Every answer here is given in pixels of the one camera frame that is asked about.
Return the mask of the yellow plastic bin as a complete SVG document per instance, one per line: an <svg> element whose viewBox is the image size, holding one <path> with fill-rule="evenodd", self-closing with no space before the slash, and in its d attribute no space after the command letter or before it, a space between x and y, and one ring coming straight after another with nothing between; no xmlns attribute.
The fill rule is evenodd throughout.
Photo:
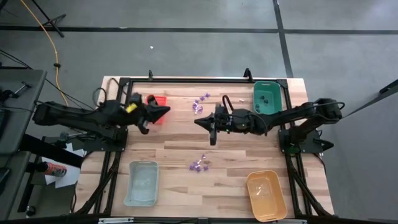
<svg viewBox="0 0 398 224"><path fill-rule="evenodd" d="M252 212L257 221L271 222L287 216L287 207L276 172L252 172L247 176L246 185Z"/></svg>

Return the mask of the black clamp tool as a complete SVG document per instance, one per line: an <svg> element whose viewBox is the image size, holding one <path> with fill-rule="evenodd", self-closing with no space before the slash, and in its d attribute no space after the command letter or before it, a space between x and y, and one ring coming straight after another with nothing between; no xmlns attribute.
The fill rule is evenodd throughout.
<svg viewBox="0 0 398 224"><path fill-rule="evenodd" d="M31 85L29 85L26 82L21 82L21 83L22 83L22 86L18 90L15 90L15 91L12 91L12 90L2 91L1 90L0 91L0 102L3 103L5 101L7 101L9 98L18 98L18 97L20 97L19 94L22 93L25 89L29 89L32 87Z"/></svg>

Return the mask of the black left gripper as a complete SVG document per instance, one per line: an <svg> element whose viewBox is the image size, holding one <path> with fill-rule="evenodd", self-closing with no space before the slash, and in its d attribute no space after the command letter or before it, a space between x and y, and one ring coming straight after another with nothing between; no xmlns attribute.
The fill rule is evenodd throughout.
<svg viewBox="0 0 398 224"><path fill-rule="evenodd" d="M128 103L125 106L125 115L124 121L125 124L130 126L134 125L138 127L141 134L148 134L149 129L147 128L148 123L150 122L150 116L147 105L142 101L141 105L137 105L137 108L131 113L126 112L126 107L129 106ZM152 123L163 123L164 116L170 111L169 106L164 105L152 105L151 106L151 122Z"/></svg>

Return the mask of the black tripod stand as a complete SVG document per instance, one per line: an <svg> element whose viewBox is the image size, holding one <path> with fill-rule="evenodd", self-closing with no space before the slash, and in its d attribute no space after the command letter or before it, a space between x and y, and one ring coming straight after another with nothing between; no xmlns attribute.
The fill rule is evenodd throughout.
<svg viewBox="0 0 398 224"><path fill-rule="evenodd" d="M33 4L36 6L36 8L42 13L42 15L43 15L43 16L46 18L46 20L47 20L46 22L42 23L42 25L43 25L44 27L48 27L48 26L52 27L52 28L54 29L54 31L57 32L61 38L64 38L65 35L64 35L63 32L59 29L59 27L58 27L58 25L57 25L57 22L58 22L59 20L64 19L67 15L66 15L66 14L61 14L61 15L59 15L59 16L57 16L57 17L50 18L50 17L47 15L47 13L40 7L40 5L37 3L36 0L31 0L31 1L33 2Z"/></svg>

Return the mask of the teal plastic bin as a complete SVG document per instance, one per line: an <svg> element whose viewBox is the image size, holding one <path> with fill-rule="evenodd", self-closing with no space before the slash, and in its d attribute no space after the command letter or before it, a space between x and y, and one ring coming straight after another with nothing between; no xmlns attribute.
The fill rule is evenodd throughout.
<svg viewBox="0 0 398 224"><path fill-rule="evenodd" d="M265 99L269 100L269 103L265 103L264 100L260 99L264 96ZM254 84L252 94L253 108L256 113L256 105L259 105L260 112L262 114L274 114L282 110L282 96L280 92L280 85L275 82L269 81L258 81Z"/></svg>

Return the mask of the silver metal bracket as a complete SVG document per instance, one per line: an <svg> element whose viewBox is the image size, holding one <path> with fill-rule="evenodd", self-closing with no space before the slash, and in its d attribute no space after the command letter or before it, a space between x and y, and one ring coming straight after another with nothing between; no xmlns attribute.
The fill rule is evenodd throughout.
<svg viewBox="0 0 398 224"><path fill-rule="evenodd" d="M300 219L281 219L273 221L272 224L308 224L308 222Z"/></svg>
<svg viewBox="0 0 398 224"><path fill-rule="evenodd" d="M100 218L98 220L98 224L127 224L134 223L133 217L109 217L109 218Z"/></svg>

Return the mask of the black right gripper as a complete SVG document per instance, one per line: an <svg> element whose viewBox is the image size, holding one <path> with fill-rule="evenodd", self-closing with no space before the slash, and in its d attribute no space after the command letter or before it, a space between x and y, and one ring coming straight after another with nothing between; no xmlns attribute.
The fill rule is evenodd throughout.
<svg viewBox="0 0 398 224"><path fill-rule="evenodd" d="M227 116L215 116L214 113L210 113L208 116L198 118L195 120L195 124L201 126L205 130L210 130L210 145L214 146L217 141L217 133L224 131L229 133L233 129L233 115Z"/></svg>

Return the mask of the pale grey plastic bin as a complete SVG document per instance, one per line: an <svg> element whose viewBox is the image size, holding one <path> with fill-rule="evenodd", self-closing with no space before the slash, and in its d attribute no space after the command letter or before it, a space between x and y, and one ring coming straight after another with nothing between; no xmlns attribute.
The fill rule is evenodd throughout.
<svg viewBox="0 0 398 224"><path fill-rule="evenodd" d="M132 161L124 204L128 207L152 207L159 191L159 165L156 161Z"/></svg>

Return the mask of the orange and black can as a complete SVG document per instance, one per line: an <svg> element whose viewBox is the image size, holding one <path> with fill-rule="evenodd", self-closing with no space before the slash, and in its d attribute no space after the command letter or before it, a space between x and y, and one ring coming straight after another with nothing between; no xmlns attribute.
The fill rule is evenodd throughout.
<svg viewBox="0 0 398 224"><path fill-rule="evenodd" d="M37 164L35 169L37 172L42 172L45 175L54 177L64 177L67 173L67 168L65 166L51 162L41 162Z"/></svg>

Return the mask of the grey side table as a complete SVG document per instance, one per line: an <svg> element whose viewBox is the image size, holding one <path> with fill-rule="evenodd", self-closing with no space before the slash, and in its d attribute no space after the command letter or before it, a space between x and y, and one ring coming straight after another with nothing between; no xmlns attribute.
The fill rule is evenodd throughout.
<svg viewBox="0 0 398 224"><path fill-rule="evenodd" d="M0 136L0 155L13 154L18 150L46 76L44 70L0 70L0 90L18 90L21 82L32 86L20 93L20 97L0 103L0 108L9 110L9 119Z"/></svg>

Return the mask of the white paper sheets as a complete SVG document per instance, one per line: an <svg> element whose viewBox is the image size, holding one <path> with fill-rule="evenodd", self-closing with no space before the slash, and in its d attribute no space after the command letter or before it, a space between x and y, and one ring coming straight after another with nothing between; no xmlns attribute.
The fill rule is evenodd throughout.
<svg viewBox="0 0 398 224"><path fill-rule="evenodd" d="M74 151L73 150L73 145L72 143L68 143L67 144L67 148L66 151L68 152L72 152L80 157L84 157L86 152L83 149L79 149ZM46 184L52 184L55 183L55 188L62 188L62 187L66 187L69 185L75 185L77 180L79 179L79 175L80 175L80 168L74 167L74 166L70 166L70 165L66 165L66 164L62 164L60 162L56 162L52 159L48 159L46 157L42 157L42 161L43 162L50 162L56 165L62 165L65 166L67 168L67 173L63 176L63 177L56 177L56 176L52 176L52 175L44 175L45 176L45 181Z"/></svg>

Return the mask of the black metal beam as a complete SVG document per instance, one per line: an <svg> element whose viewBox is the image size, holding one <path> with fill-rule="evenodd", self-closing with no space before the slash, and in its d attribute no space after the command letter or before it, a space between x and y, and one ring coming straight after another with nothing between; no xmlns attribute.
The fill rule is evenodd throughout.
<svg viewBox="0 0 398 224"><path fill-rule="evenodd" d="M28 134L23 135L21 143L19 144L19 150L31 152L37 156L46 157L56 162L61 162L62 164L77 168L80 168L83 163L83 157Z"/></svg>

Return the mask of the black slanted pole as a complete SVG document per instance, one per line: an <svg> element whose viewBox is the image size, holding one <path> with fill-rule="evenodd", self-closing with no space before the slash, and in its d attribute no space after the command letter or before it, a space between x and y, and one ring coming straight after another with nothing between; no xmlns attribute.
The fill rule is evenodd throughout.
<svg viewBox="0 0 398 224"><path fill-rule="evenodd" d="M352 112L348 113L346 116L344 116L343 118L347 118L349 116L351 116L352 114L365 109L368 106L371 106L372 104L377 103L378 101L383 100L384 98L387 98L388 96L394 95L398 93L398 79L394 80L393 82L391 82L390 84L384 86L383 88L381 88L375 95L373 98L371 98L369 101L367 101L365 104L363 104L362 106L360 106L359 108L353 110Z"/></svg>

